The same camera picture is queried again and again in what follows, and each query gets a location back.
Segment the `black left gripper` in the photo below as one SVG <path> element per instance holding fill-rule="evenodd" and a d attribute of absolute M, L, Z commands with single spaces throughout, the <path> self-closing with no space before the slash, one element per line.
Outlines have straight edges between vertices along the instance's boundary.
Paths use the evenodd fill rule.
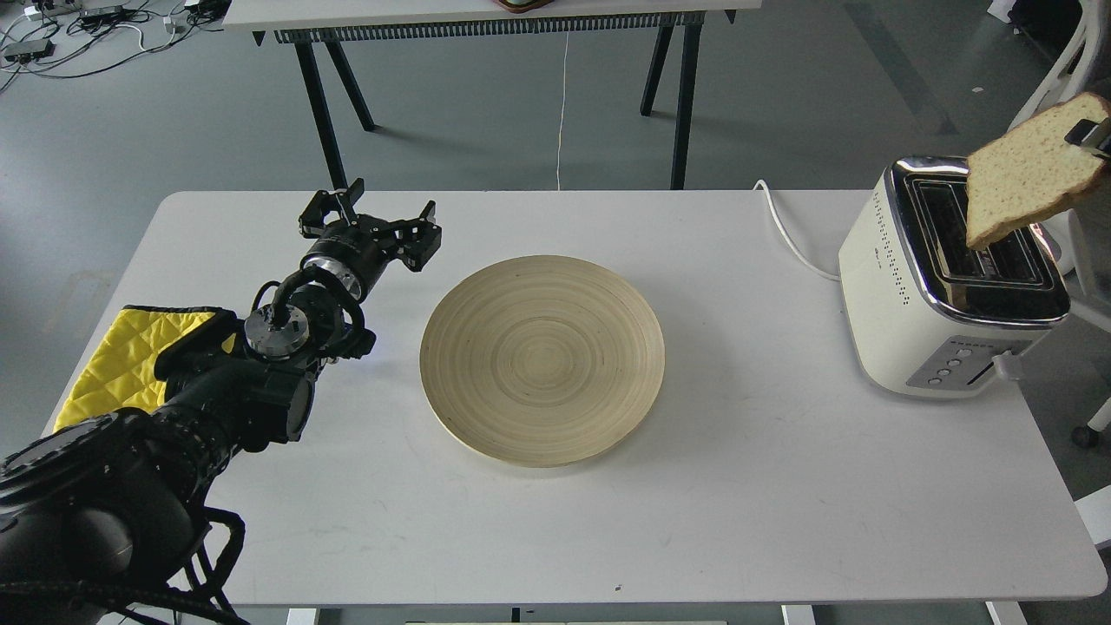
<path fill-rule="evenodd" d="M 360 221 L 356 202 L 366 192 L 364 179 L 332 191 L 318 190 L 299 216 L 306 239 L 317 239 L 300 266 L 318 266 L 333 274 L 356 300 L 366 300 L 386 272 L 399 260 L 409 272 L 420 273 L 441 246 L 442 229 L 436 224 L 436 201 L 428 201 L 411 219 Z M 337 214 L 332 224 L 326 221 Z"/>

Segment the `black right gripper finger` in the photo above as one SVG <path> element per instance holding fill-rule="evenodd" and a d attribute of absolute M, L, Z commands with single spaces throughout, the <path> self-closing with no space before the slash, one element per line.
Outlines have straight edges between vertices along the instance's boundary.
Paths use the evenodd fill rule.
<path fill-rule="evenodd" d="M 1079 147 L 1095 158 L 1110 160 L 1110 118 L 1104 118 L 1100 122 L 1080 119 L 1065 133 L 1065 143 Z"/>

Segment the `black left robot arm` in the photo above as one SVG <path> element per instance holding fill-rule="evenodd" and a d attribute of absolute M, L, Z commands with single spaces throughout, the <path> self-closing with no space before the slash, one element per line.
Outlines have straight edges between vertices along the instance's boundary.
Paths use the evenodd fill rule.
<path fill-rule="evenodd" d="M 207 506 L 238 452 L 298 442 L 317 380 L 361 359 L 376 335 L 362 302 L 393 261 L 420 272 L 441 245 L 436 203 L 419 216 L 358 214 L 364 192 L 320 190 L 300 216 L 313 245 L 266 282 L 247 317 L 218 310 L 156 356 L 156 409 L 120 407 L 71 424 L 3 461 L 4 624 L 154 624 L 136 606 L 239 624 L 227 578 L 246 523 Z"/>

